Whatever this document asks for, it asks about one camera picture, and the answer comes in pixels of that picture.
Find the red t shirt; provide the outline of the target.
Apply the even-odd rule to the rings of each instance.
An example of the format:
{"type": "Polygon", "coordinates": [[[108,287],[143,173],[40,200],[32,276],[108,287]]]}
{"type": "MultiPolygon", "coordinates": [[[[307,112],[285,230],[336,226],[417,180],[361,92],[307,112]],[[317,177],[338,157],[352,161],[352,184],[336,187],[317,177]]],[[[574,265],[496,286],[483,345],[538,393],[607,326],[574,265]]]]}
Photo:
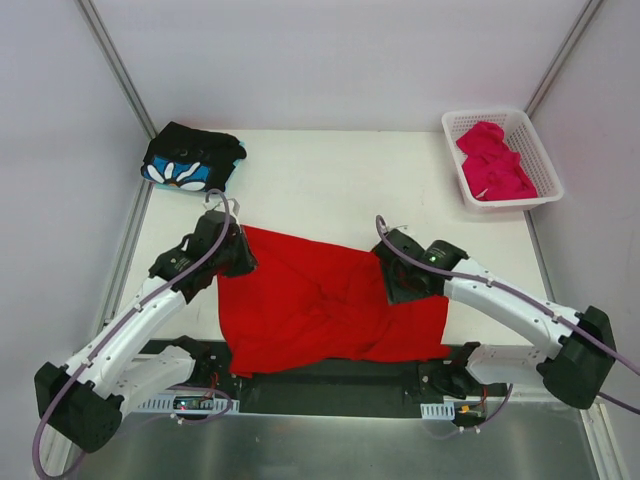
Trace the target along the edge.
{"type": "Polygon", "coordinates": [[[250,378],[326,359],[395,363],[447,357],[448,301],[391,305],[365,251],[247,226],[255,271],[218,279],[233,374],[250,378]]]}

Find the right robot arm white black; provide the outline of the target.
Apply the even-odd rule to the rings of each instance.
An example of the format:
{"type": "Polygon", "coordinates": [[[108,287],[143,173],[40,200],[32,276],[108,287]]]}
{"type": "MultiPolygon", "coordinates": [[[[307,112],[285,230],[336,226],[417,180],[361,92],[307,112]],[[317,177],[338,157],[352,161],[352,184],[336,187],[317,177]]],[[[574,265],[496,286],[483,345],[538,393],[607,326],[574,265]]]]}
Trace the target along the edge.
{"type": "Polygon", "coordinates": [[[608,315],[579,312],[537,299],[491,274],[462,249],[443,240],[423,248],[402,228],[378,225],[379,259],[390,304],[437,297],[464,304],[527,340],[526,345],[467,342],[453,360],[435,368],[430,385],[463,399],[482,386],[542,386],[564,404],[592,406],[614,363],[608,315]]]}

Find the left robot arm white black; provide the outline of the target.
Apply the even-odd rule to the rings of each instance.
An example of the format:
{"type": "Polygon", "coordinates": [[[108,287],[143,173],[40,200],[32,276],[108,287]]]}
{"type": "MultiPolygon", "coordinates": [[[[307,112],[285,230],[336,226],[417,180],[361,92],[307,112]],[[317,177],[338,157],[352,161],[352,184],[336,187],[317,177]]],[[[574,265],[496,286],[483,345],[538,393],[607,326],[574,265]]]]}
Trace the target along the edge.
{"type": "Polygon", "coordinates": [[[236,216],[207,211],[193,233],[157,257],[135,297],[99,335],[63,365],[47,362],[36,372],[41,419],[82,451],[94,453],[154,395],[174,385],[209,386],[211,352],[186,335],[137,366],[131,362],[215,276],[243,276],[256,267],[236,216]]]}

